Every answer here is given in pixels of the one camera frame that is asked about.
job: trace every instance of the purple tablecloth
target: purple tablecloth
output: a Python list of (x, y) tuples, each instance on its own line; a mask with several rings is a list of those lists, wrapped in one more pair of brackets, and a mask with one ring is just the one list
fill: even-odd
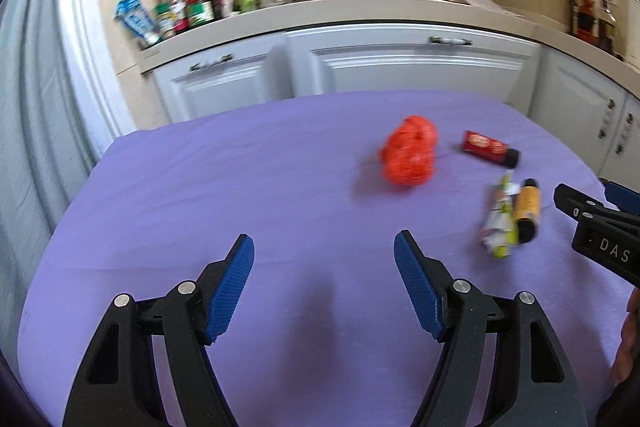
[[(440, 141), (432, 180), (405, 189), (382, 179), (377, 155), (411, 114), (430, 118)], [(539, 237), (504, 261), (478, 242), (504, 170), (458, 151), (466, 129), (522, 151), (516, 179), (542, 187)], [(209, 348), (241, 427), (406, 427), (441, 347), (418, 325), (393, 260), (394, 236), (409, 229), (454, 277), (492, 295), (535, 293), (593, 412), (631, 288), (572, 251), (575, 223), (552, 203), (561, 182), (604, 200), (559, 140), (474, 94), (332, 94), (133, 133), (92, 172), (44, 254), (20, 325), (22, 378), (59, 426), (111, 299), (162, 296), (247, 233), (254, 269), (228, 332)], [(166, 354), (158, 359), (169, 420), (183, 425)]]

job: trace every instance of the metal screw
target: metal screw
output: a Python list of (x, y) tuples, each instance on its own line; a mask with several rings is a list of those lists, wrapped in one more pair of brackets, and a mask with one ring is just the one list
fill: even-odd
[(196, 283), (193, 281), (185, 281), (181, 282), (178, 286), (178, 293), (181, 293), (182, 295), (189, 295), (190, 293), (193, 293), (195, 289)]
[(453, 283), (453, 289), (460, 293), (469, 293), (471, 291), (471, 285), (464, 279), (458, 279)]
[(533, 304), (536, 301), (536, 298), (529, 292), (521, 292), (520, 300), (525, 304)]
[(113, 299), (113, 303), (118, 308), (123, 308), (124, 306), (129, 304), (129, 301), (130, 301), (129, 296), (124, 293), (122, 295), (118, 295), (116, 298)]

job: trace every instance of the gray curtain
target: gray curtain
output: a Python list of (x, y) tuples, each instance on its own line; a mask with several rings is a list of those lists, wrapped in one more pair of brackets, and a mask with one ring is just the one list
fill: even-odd
[(0, 350), (17, 374), (27, 290), (95, 165), (62, 48), (57, 0), (0, 5)]

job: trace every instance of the cabinet door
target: cabinet door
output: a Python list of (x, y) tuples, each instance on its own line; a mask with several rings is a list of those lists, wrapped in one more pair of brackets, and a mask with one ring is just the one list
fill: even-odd
[(284, 34), (218, 46), (153, 76), (172, 122), (293, 97)]
[(608, 77), (546, 48), (530, 117), (599, 172), (613, 143), (625, 97), (624, 89)]
[(540, 45), (469, 28), (361, 24), (290, 32), (296, 96), (445, 89), (485, 93), (528, 114)]
[(600, 172), (607, 180), (640, 192), (640, 102), (629, 96), (618, 133)]

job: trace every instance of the red tube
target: red tube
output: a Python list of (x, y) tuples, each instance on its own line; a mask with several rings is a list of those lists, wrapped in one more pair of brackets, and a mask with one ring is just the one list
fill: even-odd
[(510, 149), (499, 140), (473, 131), (466, 131), (462, 150), (509, 169), (516, 168), (520, 159), (519, 151)]

